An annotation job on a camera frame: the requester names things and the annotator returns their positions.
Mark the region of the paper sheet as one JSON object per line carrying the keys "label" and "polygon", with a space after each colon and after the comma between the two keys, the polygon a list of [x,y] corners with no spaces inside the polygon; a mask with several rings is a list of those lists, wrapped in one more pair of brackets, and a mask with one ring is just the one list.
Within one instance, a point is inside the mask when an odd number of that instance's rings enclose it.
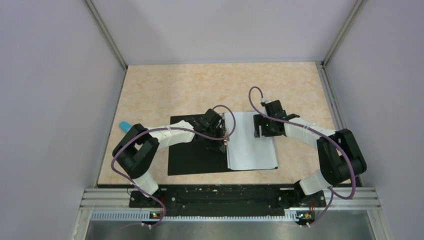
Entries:
{"label": "paper sheet", "polygon": [[254,137],[254,111],[224,114],[225,127],[235,131],[227,140],[227,167],[233,171],[272,170],[278,168],[278,158],[271,137]]}

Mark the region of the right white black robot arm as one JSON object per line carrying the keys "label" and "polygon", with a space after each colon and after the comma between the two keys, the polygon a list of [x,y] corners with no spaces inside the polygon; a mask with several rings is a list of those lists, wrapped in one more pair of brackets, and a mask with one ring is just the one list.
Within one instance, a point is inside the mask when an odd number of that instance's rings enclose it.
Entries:
{"label": "right white black robot arm", "polygon": [[287,114],[279,100],[261,102],[264,113],[253,116],[254,136],[285,136],[302,141],[317,150],[319,169],[295,183],[293,200],[307,206],[314,194],[355,179],[367,164],[354,134],[344,128],[330,130],[309,123],[297,114]]}

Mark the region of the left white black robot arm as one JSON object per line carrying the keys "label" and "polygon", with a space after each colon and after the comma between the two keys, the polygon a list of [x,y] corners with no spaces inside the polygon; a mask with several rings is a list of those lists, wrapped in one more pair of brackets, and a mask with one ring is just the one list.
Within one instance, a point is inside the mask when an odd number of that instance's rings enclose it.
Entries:
{"label": "left white black robot arm", "polygon": [[213,150],[225,151],[224,117],[214,109],[161,127],[131,126],[112,151],[113,160],[130,182],[141,189],[141,200],[149,207],[160,202],[159,185],[149,168],[157,151],[177,144],[205,141]]}

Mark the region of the grey black folder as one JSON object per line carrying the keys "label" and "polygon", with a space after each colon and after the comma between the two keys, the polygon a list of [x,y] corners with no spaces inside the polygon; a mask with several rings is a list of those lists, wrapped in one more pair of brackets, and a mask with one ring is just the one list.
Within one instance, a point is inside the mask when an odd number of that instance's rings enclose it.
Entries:
{"label": "grey black folder", "polygon": [[228,168],[226,152],[208,150],[201,140],[172,145],[168,149],[170,176],[235,172]]}

